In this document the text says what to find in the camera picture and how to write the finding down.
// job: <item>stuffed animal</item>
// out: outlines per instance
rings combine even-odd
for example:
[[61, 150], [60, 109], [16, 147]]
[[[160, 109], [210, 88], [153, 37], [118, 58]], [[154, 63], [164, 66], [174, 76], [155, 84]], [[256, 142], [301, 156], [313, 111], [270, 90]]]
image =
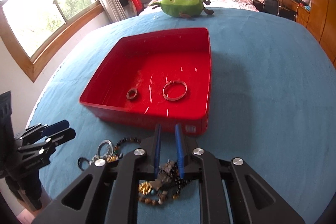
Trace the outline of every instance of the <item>stuffed animal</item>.
[[153, 9], [161, 7], [164, 13], [172, 17], [191, 18], [200, 15], [202, 11], [212, 15], [213, 10], [206, 9], [203, 3], [209, 5], [210, 0], [161, 0], [151, 6], [155, 5]]

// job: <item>metal screw cap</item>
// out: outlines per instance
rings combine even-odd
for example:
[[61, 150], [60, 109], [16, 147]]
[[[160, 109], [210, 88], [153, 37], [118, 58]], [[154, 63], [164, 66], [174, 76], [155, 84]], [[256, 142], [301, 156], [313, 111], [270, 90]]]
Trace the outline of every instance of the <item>metal screw cap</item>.
[[241, 158], [234, 158], [232, 162], [234, 165], [242, 165], [244, 163]]
[[105, 163], [106, 163], [106, 161], [103, 160], [103, 159], [98, 159], [98, 160], [96, 160], [96, 161], [94, 162], [94, 164], [95, 164], [96, 166], [104, 166]]
[[145, 150], [143, 150], [142, 148], [135, 149], [134, 154], [137, 155], [137, 156], [141, 156], [141, 155], [145, 154]]
[[193, 152], [195, 155], [202, 155], [204, 150], [202, 148], [195, 148]]

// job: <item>red plastic box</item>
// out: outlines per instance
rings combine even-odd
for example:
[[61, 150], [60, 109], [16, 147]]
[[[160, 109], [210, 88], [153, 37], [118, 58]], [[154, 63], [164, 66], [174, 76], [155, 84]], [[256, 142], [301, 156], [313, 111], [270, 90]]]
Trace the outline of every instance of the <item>red plastic box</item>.
[[[168, 81], [187, 85], [185, 96], [168, 101], [162, 91]], [[136, 88], [135, 99], [126, 98]], [[208, 125], [211, 89], [211, 50], [206, 28], [144, 33], [120, 39], [105, 57], [79, 101], [102, 120], [174, 132], [204, 133]], [[165, 89], [178, 97], [184, 85]]]

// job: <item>blue bedsheet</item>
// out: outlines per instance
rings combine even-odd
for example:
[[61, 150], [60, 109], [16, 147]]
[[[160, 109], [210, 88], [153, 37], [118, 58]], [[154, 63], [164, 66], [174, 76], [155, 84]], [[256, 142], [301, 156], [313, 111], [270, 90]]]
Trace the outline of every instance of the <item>blue bedsheet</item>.
[[[67, 119], [77, 136], [57, 148], [41, 181], [55, 198], [79, 174], [77, 159], [99, 143], [152, 132], [107, 124], [79, 104], [95, 70], [122, 37], [170, 28], [207, 27], [212, 50], [209, 127], [200, 147], [220, 159], [243, 158], [306, 221], [314, 223], [336, 191], [336, 71], [301, 25], [265, 13], [214, 8], [191, 20], [162, 12], [102, 27], [70, 53], [45, 91], [31, 124]], [[128, 152], [135, 146], [122, 149]], [[176, 159], [163, 134], [161, 162]], [[138, 223], [199, 223], [196, 182], [162, 207], [139, 204]]]

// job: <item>gold bead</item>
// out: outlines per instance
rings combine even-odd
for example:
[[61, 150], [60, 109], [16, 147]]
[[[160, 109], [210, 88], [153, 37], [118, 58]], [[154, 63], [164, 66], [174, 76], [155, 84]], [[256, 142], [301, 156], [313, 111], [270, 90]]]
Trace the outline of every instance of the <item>gold bead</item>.
[[148, 195], [152, 190], [152, 185], [149, 181], [144, 181], [139, 184], [139, 193]]
[[118, 156], [117, 155], [107, 155], [105, 157], [106, 162], [112, 162], [112, 161], [116, 161], [118, 160]]

